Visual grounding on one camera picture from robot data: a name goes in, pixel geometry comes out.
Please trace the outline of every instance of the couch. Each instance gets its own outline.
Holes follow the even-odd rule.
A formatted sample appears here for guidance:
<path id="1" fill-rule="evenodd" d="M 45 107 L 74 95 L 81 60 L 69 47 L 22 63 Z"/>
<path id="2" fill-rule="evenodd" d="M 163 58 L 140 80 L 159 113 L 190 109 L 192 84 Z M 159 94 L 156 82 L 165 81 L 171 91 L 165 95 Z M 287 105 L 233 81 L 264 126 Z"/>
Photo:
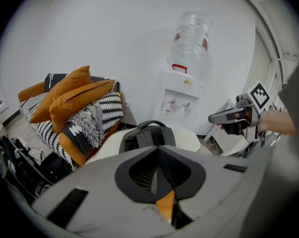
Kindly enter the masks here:
<path id="1" fill-rule="evenodd" d="M 43 101 L 48 92 L 63 78 L 66 74 L 49 74 L 44 82 L 31 86 L 18 94 L 20 100 L 20 111 L 30 121 L 33 113 Z M 105 80 L 101 77 L 91 77 L 92 82 Z M 111 90 L 101 98 L 89 104 L 101 107 L 102 114 L 97 123 L 100 124 L 102 137 L 99 136 L 97 144 L 92 142 L 94 139 L 87 135 L 91 128 L 83 128 L 85 125 L 78 125 L 74 120 L 68 120 L 61 132 L 54 133 L 52 121 L 40 123 L 31 123 L 30 125 L 37 132 L 42 141 L 47 144 L 54 153 L 65 159 L 75 170 L 94 155 L 101 145 L 116 130 L 123 118 L 122 112 L 122 94 L 120 92 L 120 83 L 113 80 Z M 81 109 L 76 114 L 85 112 L 89 105 Z"/>

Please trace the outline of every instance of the sofa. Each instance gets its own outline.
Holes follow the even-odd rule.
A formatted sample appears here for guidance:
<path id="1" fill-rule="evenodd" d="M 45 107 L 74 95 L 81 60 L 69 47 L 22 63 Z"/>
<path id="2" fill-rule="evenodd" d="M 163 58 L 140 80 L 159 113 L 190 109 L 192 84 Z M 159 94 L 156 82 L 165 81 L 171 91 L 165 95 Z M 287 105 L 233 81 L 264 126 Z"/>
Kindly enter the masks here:
<path id="1" fill-rule="evenodd" d="M 20 101 L 20 111 L 28 121 L 36 110 L 39 108 L 45 97 L 48 95 L 54 86 L 66 78 L 67 74 L 49 74 L 45 81 L 31 86 L 18 94 Z M 123 118 L 122 112 L 122 94 L 120 92 L 120 83 L 116 80 L 109 80 L 102 77 L 91 76 L 93 84 L 111 83 L 111 87 L 107 89 L 107 93 L 102 96 L 90 95 L 92 102 L 88 103 L 84 108 L 81 108 L 75 113 L 69 113 L 62 110 L 62 114 L 68 112 L 70 117 L 62 123 L 61 131 L 55 131 L 54 119 L 46 120 L 38 123 L 31 123 L 33 129 L 37 132 L 42 141 L 47 144 L 54 153 L 65 159 L 75 170 L 78 166 L 84 163 L 94 155 L 102 144 L 117 130 L 117 127 Z M 62 100 L 64 96 L 67 98 L 71 91 L 59 97 Z M 80 94 L 75 94 L 77 102 L 82 105 L 82 101 L 87 100 L 87 96 L 81 98 Z M 60 122 L 59 117 L 55 118 L 55 122 Z"/>

